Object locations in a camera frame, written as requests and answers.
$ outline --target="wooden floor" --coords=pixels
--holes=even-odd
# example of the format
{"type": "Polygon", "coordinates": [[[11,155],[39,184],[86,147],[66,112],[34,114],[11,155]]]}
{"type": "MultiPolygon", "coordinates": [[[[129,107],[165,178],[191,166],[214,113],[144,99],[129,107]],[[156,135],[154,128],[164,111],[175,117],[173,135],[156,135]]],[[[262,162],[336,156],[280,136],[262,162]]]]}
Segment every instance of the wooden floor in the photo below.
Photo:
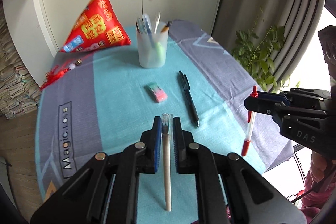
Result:
{"type": "Polygon", "coordinates": [[[0,156],[9,167],[9,182],[16,205],[29,222],[42,204],[35,167],[35,126],[37,111],[6,120],[0,117],[0,156]]]}

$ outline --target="red and white pen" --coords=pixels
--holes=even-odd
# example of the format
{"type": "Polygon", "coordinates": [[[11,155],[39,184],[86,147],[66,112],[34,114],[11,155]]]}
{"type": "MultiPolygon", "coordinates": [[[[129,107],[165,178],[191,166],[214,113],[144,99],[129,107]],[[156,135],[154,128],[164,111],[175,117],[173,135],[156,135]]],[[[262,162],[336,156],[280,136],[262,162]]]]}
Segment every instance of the red and white pen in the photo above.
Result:
{"type": "MultiPolygon", "coordinates": [[[[256,85],[253,86],[253,92],[250,94],[250,96],[256,97],[256,98],[258,97],[258,92],[257,92],[257,86],[256,85]]],[[[251,142],[255,115],[256,115],[256,113],[253,112],[253,111],[248,112],[246,137],[245,137],[245,140],[244,140],[243,149],[241,151],[242,156],[246,156],[247,150],[248,150],[250,142],[251,142]]]]}

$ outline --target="clear pen cap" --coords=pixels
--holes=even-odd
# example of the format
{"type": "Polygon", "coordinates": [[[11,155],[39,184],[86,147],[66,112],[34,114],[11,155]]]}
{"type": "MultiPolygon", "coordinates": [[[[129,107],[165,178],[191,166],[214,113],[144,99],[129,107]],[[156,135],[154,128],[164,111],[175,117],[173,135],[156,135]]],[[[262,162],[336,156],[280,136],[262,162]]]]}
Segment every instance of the clear pen cap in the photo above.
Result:
{"type": "Polygon", "coordinates": [[[173,114],[164,113],[162,118],[162,134],[169,135],[173,129],[173,114]]]}

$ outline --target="translucent cup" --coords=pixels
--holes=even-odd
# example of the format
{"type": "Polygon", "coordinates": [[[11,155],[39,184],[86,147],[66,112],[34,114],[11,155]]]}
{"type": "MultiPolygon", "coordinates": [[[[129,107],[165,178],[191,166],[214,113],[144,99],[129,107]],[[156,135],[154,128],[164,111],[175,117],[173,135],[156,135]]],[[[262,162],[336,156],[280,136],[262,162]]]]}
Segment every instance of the translucent cup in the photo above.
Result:
{"type": "Polygon", "coordinates": [[[159,68],[166,63],[168,30],[161,32],[166,24],[160,22],[153,34],[136,33],[139,62],[144,68],[159,68]]]}

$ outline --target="screw head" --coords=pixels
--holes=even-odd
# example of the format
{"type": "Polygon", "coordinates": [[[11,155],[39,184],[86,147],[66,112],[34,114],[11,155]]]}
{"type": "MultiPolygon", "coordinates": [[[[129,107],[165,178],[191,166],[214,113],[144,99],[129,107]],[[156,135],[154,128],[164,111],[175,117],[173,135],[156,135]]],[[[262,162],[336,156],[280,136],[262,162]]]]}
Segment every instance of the screw head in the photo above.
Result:
{"type": "Polygon", "coordinates": [[[75,62],[76,66],[80,66],[83,63],[83,61],[81,59],[77,59],[75,62]]]}
{"type": "Polygon", "coordinates": [[[236,153],[230,153],[228,157],[229,157],[230,160],[239,160],[240,159],[239,155],[236,154],[236,153]]]}
{"type": "Polygon", "coordinates": [[[200,145],[198,143],[190,143],[189,148],[190,149],[199,149],[200,145]]]}
{"type": "Polygon", "coordinates": [[[106,154],[104,152],[99,152],[95,156],[96,160],[103,160],[106,157],[106,154]]]}
{"type": "Polygon", "coordinates": [[[145,148],[146,145],[143,142],[137,142],[134,146],[137,149],[142,149],[142,148],[145,148]]]}

